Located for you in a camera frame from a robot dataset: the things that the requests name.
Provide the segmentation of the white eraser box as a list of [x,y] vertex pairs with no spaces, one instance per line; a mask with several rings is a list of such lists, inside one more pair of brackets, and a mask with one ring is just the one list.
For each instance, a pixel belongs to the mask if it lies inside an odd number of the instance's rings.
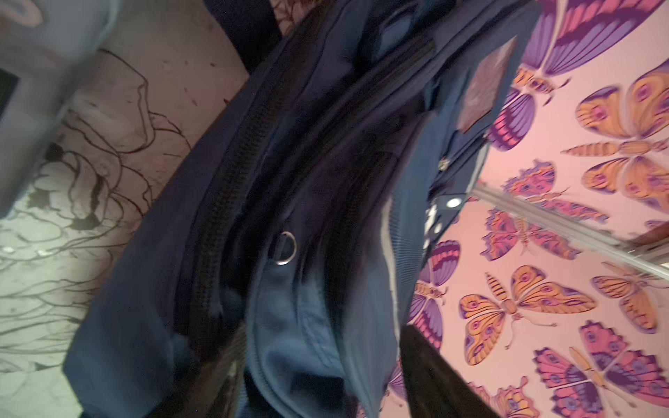
[[26,188],[120,6],[119,1],[1,3],[3,216]]

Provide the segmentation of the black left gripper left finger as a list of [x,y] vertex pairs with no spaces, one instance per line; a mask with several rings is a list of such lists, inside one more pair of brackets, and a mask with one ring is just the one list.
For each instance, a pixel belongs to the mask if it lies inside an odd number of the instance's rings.
[[233,417],[246,368],[246,325],[209,361],[189,372],[149,418]]

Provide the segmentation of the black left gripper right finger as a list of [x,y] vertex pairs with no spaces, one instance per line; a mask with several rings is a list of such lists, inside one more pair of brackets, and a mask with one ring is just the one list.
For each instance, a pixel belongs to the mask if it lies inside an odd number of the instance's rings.
[[497,413],[411,325],[402,328],[400,354],[411,417],[497,417]]

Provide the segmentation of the navy blue backpack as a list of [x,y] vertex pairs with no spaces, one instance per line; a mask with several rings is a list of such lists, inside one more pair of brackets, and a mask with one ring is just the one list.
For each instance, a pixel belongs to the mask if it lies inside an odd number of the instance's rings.
[[536,1],[325,1],[151,207],[64,362],[86,417],[148,417],[246,325],[233,417],[376,417]]

